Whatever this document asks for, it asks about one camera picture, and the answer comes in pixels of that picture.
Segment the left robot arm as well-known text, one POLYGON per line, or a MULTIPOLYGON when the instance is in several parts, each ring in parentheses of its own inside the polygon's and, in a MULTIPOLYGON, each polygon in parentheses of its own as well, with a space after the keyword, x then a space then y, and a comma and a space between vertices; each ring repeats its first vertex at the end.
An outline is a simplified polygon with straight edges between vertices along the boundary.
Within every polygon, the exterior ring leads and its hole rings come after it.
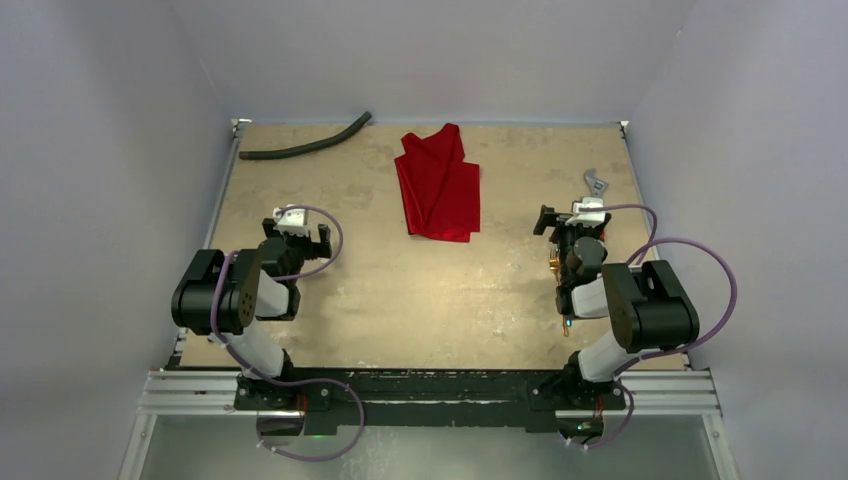
POLYGON ((298 382, 285 373, 290 357, 262 323, 294 320, 305 263, 334 254, 330 227, 319 224, 313 238, 305 214, 296 215, 296 220, 265 218, 265 240, 254 249, 230 256, 197 251, 171 300, 174 323, 230 349, 246 377, 262 379, 259 395, 275 409, 295 402, 298 382))

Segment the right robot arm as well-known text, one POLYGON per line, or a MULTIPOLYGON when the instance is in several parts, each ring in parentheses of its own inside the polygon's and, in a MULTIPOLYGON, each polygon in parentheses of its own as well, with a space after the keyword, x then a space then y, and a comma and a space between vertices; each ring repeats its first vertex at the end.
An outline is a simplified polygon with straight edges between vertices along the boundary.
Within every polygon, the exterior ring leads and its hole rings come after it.
POLYGON ((563 327, 579 320, 610 321, 606 334, 573 353, 564 366, 561 392, 576 407, 596 399, 601 384, 611 382, 625 363, 684 346, 700 330, 696 310, 668 262, 608 262, 605 230, 611 219, 610 210, 585 200, 569 213, 541 206, 533 228, 537 236, 550 235, 555 305, 563 327))

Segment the red cloth napkin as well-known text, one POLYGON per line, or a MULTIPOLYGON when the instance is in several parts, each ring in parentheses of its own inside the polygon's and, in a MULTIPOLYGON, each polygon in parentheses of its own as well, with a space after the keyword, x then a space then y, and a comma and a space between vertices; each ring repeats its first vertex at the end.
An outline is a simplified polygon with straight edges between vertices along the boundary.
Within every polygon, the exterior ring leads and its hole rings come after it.
POLYGON ((421 138, 401 139, 394 159, 407 232, 431 240, 467 243, 481 227, 480 166, 465 160, 459 126, 445 124, 421 138))

